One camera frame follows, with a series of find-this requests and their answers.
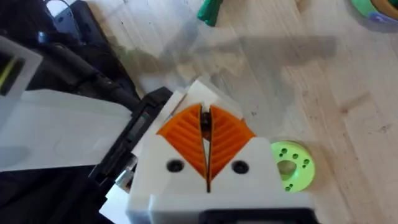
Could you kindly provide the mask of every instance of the black plastic part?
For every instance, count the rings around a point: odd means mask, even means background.
[[[54,19],[57,30],[63,34],[70,35],[77,40],[76,44],[79,44],[75,48],[71,45],[67,47],[76,51],[78,55],[83,57],[97,70],[138,98],[135,85],[119,62],[111,48],[111,44],[91,12],[88,3],[77,0],[70,5],[70,9],[73,12],[73,16],[70,14],[69,9],[65,9]]]
[[[319,224],[313,210],[309,208],[209,210],[199,215],[200,224],[272,221],[289,224]]]
[[[56,58],[57,61],[63,61],[69,70],[74,70],[80,76],[78,83],[74,88],[79,88],[85,83],[90,85],[101,94],[101,98],[107,98],[109,101],[120,103],[127,109],[134,111],[139,102],[139,98],[127,92],[121,85],[115,83],[99,70],[95,69],[89,63],[84,61],[77,54],[62,44],[44,44],[42,50]]]
[[[211,131],[211,114],[209,112],[201,114],[200,128],[203,132]]]
[[[234,161],[232,163],[232,170],[237,174],[246,174],[249,172],[249,165],[244,161]]]
[[[179,159],[172,159],[168,161],[166,167],[169,172],[180,172],[184,169],[184,163]]]
[[[171,97],[172,92],[165,87],[146,95],[136,106],[132,118],[116,140],[104,159],[91,172],[90,178],[98,184],[114,181],[126,167],[132,154],[131,150],[138,143],[149,126]]]

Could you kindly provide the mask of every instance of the wooden table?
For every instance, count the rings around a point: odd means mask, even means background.
[[[249,127],[308,147],[322,223],[398,222],[397,29],[346,0],[95,0],[97,20],[142,92],[206,76]]]

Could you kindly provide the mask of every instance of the orange triangular piece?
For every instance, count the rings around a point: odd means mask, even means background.
[[[201,105],[193,105],[175,115],[157,132],[207,180],[206,157],[200,128]]]
[[[246,143],[256,135],[227,111],[210,106],[211,142],[209,158],[209,177],[213,180]]]

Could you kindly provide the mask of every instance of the white panel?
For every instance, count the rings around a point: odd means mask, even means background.
[[[238,192],[280,192],[282,181],[271,145],[266,138],[252,138],[224,169],[211,182],[214,194],[238,194]],[[234,161],[244,161],[249,165],[247,174],[237,174],[232,170]]]
[[[172,159],[185,162],[180,172],[167,170]],[[127,208],[132,222],[148,219],[152,201],[158,196],[203,194],[206,194],[206,180],[162,136],[153,135],[144,142]]]
[[[130,120],[124,107],[56,91],[24,93],[0,132],[0,170],[99,163]]]

